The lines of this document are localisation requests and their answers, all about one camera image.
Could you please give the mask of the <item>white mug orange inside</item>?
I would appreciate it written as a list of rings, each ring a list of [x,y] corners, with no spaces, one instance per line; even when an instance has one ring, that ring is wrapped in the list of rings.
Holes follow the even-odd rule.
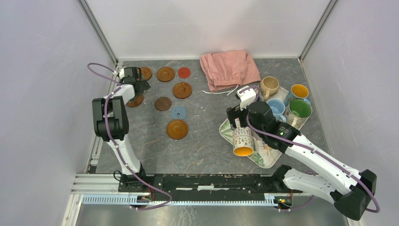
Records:
[[[254,153],[257,141],[252,136],[249,127],[237,127],[233,131],[233,153],[236,156],[246,157]]]

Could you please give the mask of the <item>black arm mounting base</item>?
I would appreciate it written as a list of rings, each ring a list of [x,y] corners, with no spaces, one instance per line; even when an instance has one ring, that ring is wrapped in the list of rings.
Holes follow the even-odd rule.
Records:
[[[121,193],[153,192],[155,201],[239,202],[263,201],[265,194],[285,194],[291,190],[283,183],[291,169],[281,165],[273,174],[122,174]]]

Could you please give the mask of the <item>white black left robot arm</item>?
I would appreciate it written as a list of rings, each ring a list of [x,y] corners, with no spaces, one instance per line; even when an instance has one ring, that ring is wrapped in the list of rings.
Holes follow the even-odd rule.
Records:
[[[139,67],[124,67],[114,74],[120,79],[113,81],[117,85],[116,89],[104,97],[92,100],[94,132],[117,156],[121,165],[118,179],[120,184],[142,192],[148,186],[148,179],[128,138],[129,121],[125,105],[136,100],[150,85],[142,77]]]

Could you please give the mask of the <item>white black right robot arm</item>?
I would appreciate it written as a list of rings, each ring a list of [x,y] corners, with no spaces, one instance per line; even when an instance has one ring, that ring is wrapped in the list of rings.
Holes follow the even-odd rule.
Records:
[[[345,165],[314,145],[298,129],[276,119],[266,102],[256,101],[246,107],[226,110],[231,128],[256,133],[268,147],[299,160],[318,175],[311,176],[285,166],[286,172],[272,178],[277,192],[288,188],[322,198],[344,216],[359,221],[365,211],[379,213],[375,198],[377,176],[366,169],[359,171]]]

